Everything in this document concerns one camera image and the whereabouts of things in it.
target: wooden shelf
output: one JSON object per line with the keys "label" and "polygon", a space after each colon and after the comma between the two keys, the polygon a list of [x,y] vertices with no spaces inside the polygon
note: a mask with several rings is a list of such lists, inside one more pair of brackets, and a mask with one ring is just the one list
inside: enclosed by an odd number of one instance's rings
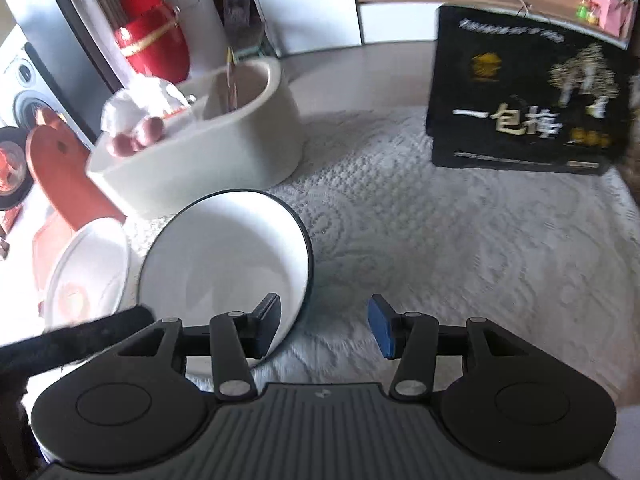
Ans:
{"label": "wooden shelf", "polygon": [[[579,20],[575,15],[575,8],[571,8],[569,6],[564,6],[561,4],[555,4],[552,2],[548,2],[545,0],[524,0],[528,4],[531,5],[529,12],[531,14],[539,15],[539,16],[547,16],[549,18],[553,18],[556,20],[563,20],[564,22],[569,22],[574,25],[578,25],[581,28],[590,29],[594,32],[598,32],[612,38],[617,41],[624,41],[625,38],[618,38],[617,36],[608,33],[597,25],[591,25],[583,20]],[[444,3],[444,4],[457,4],[462,6],[469,7],[479,7],[479,8],[487,8],[487,7],[499,7],[503,9],[516,10],[518,11],[522,4],[518,0],[358,0],[359,4],[379,4],[379,3],[398,3],[398,2],[433,2],[433,3]]]}

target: lace tablecloth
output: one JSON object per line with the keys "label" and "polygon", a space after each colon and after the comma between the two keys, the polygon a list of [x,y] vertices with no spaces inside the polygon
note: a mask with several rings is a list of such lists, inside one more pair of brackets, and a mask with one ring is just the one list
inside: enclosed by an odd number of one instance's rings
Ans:
{"label": "lace tablecloth", "polygon": [[[640,367],[640,222],[616,170],[436,168],[424,108],[306,122],[302,163],[270,192],[309,231],[314,288],[254,370],[258,384],[388,384],[396,364],[381,357],[366,319],[367,299],[380,293],[445,324],[490,318],[617,397]],[[167,221],[127,221],[139,256]],[[456,358],[438,366],[436,386],[461,373]]]}

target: ribbed gray panel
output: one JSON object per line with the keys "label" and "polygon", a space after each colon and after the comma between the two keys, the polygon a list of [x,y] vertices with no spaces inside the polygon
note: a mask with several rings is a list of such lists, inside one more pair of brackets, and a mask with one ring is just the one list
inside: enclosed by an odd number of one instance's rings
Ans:
{"label": "ribbed gray panel", "polygon": [[[117,480],[611,480],[597,465],[561,473],[505,471],[466,455],[429,410],[377,384],[270,384],[255,402],[220,408],[199,441]],[[42,480],[110,480],[50,466]]]}

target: silver screw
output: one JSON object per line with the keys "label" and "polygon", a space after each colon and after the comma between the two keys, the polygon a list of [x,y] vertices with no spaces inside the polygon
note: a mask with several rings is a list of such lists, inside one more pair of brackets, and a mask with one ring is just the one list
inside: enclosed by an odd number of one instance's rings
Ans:
{"label": "silver screw", "polygon": [[417,397],[427,391],[427,385],[420,381],[405,380],[396,384],[396,392],[405,397]]}
{"label": "silver screw", "polygon": [[225,381],[220,384],[218,391],[227,397],[240,397],[251,389],[245,381]]}

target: gold stripe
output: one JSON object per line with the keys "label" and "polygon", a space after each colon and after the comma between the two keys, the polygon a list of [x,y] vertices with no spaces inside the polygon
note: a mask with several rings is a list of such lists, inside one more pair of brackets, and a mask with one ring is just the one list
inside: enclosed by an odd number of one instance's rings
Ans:
{"label": "gold stripe", "polygon": [[136,41],[135,43],[131,43],[129,46],[125,46],[120,49],[120,52],[124,57],[135,56],[139,52],[145,50],[149,45],[155,43],[160,37],[172,29],[172,27],[177,27],[178,21],[171,20],[170,22],[165,23],[162,27],[156,28],[151,34],[147,34],[141,40]]}

